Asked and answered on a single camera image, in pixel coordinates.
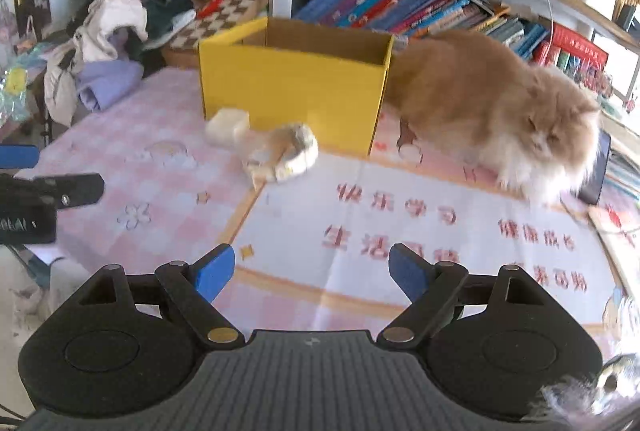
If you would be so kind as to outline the pink checkered tablecloth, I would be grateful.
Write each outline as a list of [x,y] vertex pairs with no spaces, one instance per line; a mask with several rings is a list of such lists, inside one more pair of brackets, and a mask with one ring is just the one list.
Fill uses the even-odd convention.
[[322,154],[294,180],[254,187],[236,154],[206,142],[198,76],[165,69],[42,152],[36,175],[96,172],[105,189],[62,211],[58,239],[37,255],[141,274],[229,243],[235,272],[215,304],[236,327],[377,333],[407,305],[387,265],[403,243],[474,274],[521,266],[605,355],[620,351],[620,283],[580,204],[531,206],[432,154],[411,168],[423,149],[394,154],[397,134],[385,118],[381,157]]

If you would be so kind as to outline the cream wrist watch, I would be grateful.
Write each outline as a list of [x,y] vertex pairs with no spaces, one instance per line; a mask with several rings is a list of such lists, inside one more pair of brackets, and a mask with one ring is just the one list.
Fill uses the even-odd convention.
[[305,123],[289,123],[247,135],[239,146],[242,168],[255,189],[284,183],[308,172],[319,158],[319,144]]

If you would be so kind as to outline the cream eraser block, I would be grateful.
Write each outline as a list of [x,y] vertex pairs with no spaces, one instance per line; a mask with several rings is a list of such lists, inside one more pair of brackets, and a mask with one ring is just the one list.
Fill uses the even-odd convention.
[[250,131],[250,114],[235,108],[221,108],[205,125],[205,138],[215,147],[232,148]]

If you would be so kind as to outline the pile of clothes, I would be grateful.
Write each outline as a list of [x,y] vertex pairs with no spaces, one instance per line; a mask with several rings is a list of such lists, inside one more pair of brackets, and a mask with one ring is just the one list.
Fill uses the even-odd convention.
[[141,83],[144,54],[195,18],[192,0],[85,0],[48,57],[43,98],[51,119],[71,126],[79,107],[107,110]]

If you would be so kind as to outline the black phone on table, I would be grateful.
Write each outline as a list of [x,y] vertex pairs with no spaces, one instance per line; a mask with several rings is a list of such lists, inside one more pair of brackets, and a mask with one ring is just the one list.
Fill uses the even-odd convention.
[[582,187],[578,190],[578,199],[588,204],[588,206],[595,206],[600,200],[610,152],[611,135],[601,130],[596,163],[593,165],[590,177],[585,180]]

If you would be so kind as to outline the orange fluffy cat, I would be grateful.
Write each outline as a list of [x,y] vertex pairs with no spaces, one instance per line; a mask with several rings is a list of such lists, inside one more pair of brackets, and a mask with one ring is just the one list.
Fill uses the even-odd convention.
[[417,136],[531,202],[578,191],[597,162],[597,101],[558,68],[480,32],[410,42],[393,57],[385,100]]

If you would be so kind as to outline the yellow cardboard box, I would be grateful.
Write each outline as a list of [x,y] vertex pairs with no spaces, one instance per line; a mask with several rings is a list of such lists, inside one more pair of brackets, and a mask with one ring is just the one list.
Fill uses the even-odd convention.
[[324,150],[371,149],[394,39],[386,33],[260,18],[198,44],[203,108],[244,110],[257,131],[300,122]]

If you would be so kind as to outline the wooden chess board box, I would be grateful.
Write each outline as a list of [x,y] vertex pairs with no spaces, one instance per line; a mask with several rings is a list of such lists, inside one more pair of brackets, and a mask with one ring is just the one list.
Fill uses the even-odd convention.
[[268,12],[270,0],[223,0],[209,16],[195,18],[162,47],[169,67],[198,68],[198,44]]

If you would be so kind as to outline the red book box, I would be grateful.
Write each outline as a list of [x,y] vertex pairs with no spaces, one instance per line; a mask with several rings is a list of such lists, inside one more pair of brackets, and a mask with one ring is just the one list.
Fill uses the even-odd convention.
[[541,66],[555,66],[570,79],[580,72],[601,71],[608,62],[608,53],[581,34],[556,24],[534,50],[533,62]]

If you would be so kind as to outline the row of leaning books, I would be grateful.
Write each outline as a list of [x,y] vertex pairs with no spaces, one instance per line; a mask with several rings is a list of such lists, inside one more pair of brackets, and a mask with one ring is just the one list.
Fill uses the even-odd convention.
[[535,59],[536,49],[550,35],[544,24],[486,0],[308,0],[293,17],[388,33],[406,42],[449,30],[477,31],[526,61]]

